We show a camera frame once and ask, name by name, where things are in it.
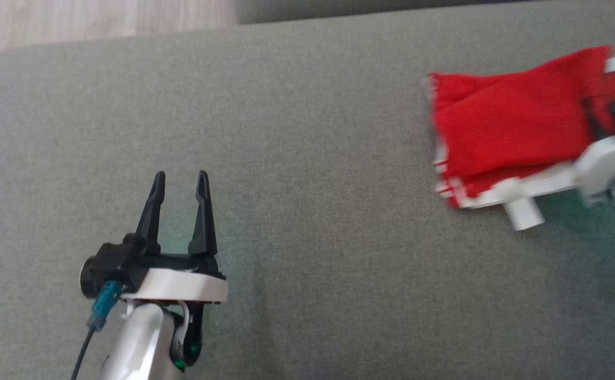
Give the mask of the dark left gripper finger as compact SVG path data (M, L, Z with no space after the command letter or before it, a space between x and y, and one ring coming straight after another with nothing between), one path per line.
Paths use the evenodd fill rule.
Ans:
M160 211L165 199L166 175L159 171L155 175L149 195L147 197L140 221L136 228L136 235L143 238L148 255L160 255L162 246L158 242L158 229Z
M217 254L215 219L209 177L204 170L199 171L195 195L198 209L187 253L190 257L213 257Z

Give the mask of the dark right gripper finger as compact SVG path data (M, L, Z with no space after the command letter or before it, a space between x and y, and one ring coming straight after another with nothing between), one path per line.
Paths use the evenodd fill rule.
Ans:
M588 130L594 140L604 139L604 130L600 121L596 118L593 111L591 97L584 97L584 116L588 125Z

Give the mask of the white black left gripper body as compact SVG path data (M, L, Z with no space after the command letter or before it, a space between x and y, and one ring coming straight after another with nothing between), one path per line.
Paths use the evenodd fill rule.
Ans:
M229 286L212 255L167 256L166 264L147 270L136 291L124 291L124 301L186 301L220 305Z

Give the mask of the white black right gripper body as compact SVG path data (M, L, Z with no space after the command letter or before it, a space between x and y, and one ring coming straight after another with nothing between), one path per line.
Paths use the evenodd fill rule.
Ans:
M615 136L593 142L573 166L575 185L584 197L601 197L615 179Z

